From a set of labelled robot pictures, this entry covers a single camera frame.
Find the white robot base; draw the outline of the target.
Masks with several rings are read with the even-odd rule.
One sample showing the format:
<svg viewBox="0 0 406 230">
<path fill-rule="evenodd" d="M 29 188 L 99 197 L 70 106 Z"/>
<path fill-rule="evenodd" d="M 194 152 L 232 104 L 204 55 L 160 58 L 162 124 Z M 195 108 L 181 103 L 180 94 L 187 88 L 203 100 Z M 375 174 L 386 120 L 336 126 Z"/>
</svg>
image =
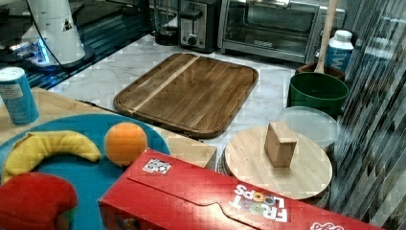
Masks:
<svg viewBox="0 0 406 230">
<path fill-rule="evenodd" d="M 23 38 L 34 46 L 28 61 L 39 68 L 76 68 L 95 54 L 84 45 L 69 0 L 25 0 L 33 25 Z"/>
</svg>

